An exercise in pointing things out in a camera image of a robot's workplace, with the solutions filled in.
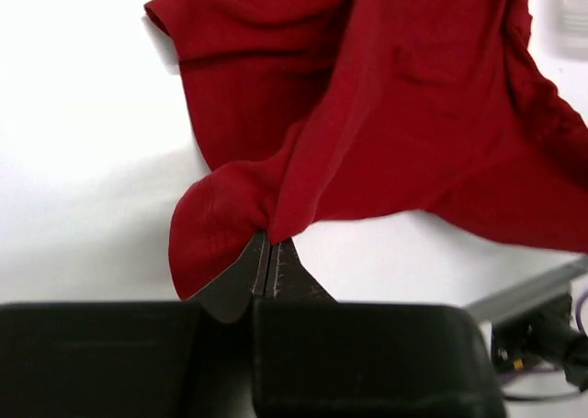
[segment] white surface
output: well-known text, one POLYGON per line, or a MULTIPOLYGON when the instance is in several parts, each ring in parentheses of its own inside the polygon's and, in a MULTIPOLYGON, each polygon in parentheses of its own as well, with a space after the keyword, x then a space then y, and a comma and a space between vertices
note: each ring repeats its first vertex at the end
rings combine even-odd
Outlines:
MULTIPOLYGON (((208 171, 146 1, 0 0, 0 301, 175 298, 169 219, 208 171)), ((532 51, 588 117, 588 64, 542 44, 548 12, 534 1, 532 51)), ((570 258, 423 214, 316 224, 296 244, 327 289, 355 300, 459 305, 570 258)), ((584 416, 579 402, 530 410, 512 416, 584 416)))

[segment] black mechanical device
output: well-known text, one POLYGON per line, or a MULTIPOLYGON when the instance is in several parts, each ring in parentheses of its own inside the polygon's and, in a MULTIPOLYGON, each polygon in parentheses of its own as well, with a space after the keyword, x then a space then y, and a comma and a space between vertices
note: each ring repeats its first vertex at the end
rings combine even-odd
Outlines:
POLYGON ((478 325, 445 306, 336 303, 258 233, 183 302, 0 308, 9 418, 502 418, 478 325))

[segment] white tabletop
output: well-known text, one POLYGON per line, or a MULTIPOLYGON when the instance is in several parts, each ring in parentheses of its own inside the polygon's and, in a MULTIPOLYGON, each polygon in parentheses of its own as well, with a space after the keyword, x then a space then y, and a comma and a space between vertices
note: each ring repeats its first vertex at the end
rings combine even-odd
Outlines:
MULTIPOLYGON (((169 220, 208 169, 146 1, 0 0, 0 302, 175 299, 169 220)), ((544 46, 550 13, 532 1, 540 69, 588 118, 588 62, 544 46)), ((318 223, 295 243, 345 300, 465 305, 573 258, 422 213, 318 223)))

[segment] crumpled red towel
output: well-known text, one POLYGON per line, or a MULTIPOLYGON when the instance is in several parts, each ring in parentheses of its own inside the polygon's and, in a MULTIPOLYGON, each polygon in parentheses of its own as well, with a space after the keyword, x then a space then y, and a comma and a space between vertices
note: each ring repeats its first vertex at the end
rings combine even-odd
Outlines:
POLYGON ((526 47, 527 0, 153 0, 213 173, 182 197, 181 298, 252 235, 425 209, 588 252, 588 129, 526 47))

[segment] red fabric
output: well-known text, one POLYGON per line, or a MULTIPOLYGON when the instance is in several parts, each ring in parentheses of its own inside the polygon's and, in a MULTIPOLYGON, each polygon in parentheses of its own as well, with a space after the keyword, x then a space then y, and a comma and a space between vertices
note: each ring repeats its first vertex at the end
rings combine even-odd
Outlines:
POLYGON ((153 0, 212 174, 172 219, 189 297, 251 236, 425 209, 588 252, 588 129, 526 47, 526 0, 153 0))

